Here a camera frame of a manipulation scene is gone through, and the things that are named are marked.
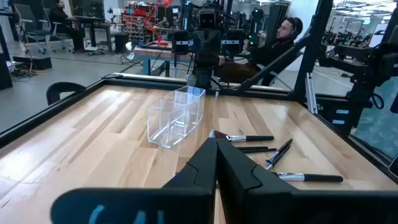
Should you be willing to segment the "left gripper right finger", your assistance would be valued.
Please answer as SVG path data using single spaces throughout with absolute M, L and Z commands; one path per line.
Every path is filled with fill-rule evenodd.
M 217 145 L 227 223 L 397 223 L 396 191 L 299 190 L 227 140 Z

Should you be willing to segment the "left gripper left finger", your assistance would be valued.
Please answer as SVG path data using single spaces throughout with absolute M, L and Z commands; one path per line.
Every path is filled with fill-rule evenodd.
M 160 188 L 79 188 L 51 206 L 53 223 L 213 223 L 217 141 L 208 138 Z

